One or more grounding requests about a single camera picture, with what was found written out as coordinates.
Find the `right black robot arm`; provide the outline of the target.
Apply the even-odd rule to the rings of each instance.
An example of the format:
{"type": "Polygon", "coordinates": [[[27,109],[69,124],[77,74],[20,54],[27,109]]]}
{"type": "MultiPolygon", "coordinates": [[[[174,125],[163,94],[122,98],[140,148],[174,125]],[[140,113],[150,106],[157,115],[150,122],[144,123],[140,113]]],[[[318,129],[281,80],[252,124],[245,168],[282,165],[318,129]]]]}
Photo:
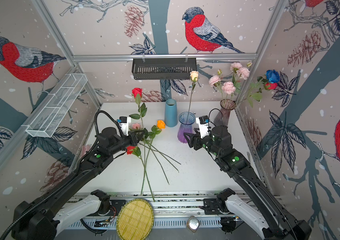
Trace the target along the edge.
{"type": "Polygon", "coordinates": [[[249,225],[263,240],[307,240],[312,232],[305,220],[297,220],[271,194],[250,162],[234,149],[226,126],[217,126],[203,134],[185,133],[190,148],[205,149],[219,166],[250,197],[256,208],[244,202],[233,190],[217,196],[218,209],[233,213],[249,225]]]}

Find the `red artificial rose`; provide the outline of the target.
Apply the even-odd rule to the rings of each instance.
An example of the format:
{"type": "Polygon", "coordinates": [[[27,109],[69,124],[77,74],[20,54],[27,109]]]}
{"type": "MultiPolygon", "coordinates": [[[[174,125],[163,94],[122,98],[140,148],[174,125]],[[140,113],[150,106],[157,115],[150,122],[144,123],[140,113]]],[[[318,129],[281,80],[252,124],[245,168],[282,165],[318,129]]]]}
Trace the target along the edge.
{"type": "Polygon", "coordinates": [[[243,97],[241,97],[237,102],[236,106],[240,104],[248,103],[251,107],[253,107],[254,102],[260,102],[263,98],[263,92],[267,92],[273,90],[277,87],[277,83],[264,83],[257,82],[251,83],[248,89],[244,92],[243,97]]]}

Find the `teal ceramic vase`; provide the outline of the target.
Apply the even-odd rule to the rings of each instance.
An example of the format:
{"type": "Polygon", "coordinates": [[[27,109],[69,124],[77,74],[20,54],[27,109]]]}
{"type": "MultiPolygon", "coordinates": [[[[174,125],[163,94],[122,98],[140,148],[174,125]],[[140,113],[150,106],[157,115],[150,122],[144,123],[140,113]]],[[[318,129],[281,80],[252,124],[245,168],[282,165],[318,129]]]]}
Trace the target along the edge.
{"type": "Polygon", "coordinates": [[[165,124],[167,127],[175,127],[177,125],[177,104],[174,99],[168,99],[165,105],[165,124]]]}

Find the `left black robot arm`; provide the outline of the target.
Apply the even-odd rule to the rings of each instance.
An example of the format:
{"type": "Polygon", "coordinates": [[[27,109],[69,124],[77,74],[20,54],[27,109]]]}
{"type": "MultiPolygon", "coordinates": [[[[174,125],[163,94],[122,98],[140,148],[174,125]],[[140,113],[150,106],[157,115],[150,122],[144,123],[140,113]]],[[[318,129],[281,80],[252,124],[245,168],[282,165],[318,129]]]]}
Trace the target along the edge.
{"type": "Polygon", "coordinates": [[[0,239],[11,235],[16,240],[53,240],[62,221],[55,216],[62,206],[85,184],[100,175],[114,159],[135,147],[147,134],[146,130],[124,134],[121,120],[113,120],[115,127],[96,130],[96,140],[90,151],[77,163],[76,168],[58,185],[31,203],[22,202],[14,211],[13,223],[0,239]]]}

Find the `pink grey glass vase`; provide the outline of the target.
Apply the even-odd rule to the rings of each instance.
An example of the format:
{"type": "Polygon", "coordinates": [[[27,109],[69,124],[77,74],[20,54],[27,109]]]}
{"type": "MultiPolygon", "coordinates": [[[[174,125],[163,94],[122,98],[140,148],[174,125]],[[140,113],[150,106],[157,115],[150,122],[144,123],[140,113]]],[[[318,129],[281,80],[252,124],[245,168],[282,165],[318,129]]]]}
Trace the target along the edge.
{"type": "Polygon", "coordinates": [[[216,126],[228,126],[230,114],[236,108],[236,103],[233,100],[224,99],[220,101],[220,107],[213,122],[216,126]]]}

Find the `blue artificial rose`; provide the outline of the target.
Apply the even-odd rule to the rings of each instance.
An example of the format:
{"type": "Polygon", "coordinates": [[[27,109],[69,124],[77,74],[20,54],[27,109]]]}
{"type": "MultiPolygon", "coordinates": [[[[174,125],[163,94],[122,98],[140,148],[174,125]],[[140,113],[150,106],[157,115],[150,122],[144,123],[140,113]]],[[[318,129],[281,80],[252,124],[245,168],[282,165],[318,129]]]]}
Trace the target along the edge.
{"type": "Polygon", "coordinates": [[[276,70],[268,70],[266,72],[266,79],[271,84],[276,84],[280,81],[280,75],[276,70]]]}

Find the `pink carnation bunch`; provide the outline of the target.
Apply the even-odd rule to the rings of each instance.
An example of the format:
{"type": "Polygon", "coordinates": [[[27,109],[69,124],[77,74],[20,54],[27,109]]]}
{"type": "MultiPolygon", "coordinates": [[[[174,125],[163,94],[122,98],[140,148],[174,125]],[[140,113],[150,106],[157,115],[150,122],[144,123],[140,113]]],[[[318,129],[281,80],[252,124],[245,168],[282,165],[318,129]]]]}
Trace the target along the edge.
{"type": "Polygon", "coordinates": [[[215,87],[219,90],[223,100],[232,100],[236,93],[236,86],[233,81],[223,82],[223,73],[221,69],[209,79],[208,83],[211,87],[215,87]]]}
{"type": "Polygon", "coordinates": [[[242,65],[239,62],[234,62],[230,65],[232,72],[232,82],[236,87],[236,91],[239,92],[241,89],[241,81],[247,80],[250,77],[249,68],[252,66],[252,62],[248,62],[246,65],[242,65]]]}

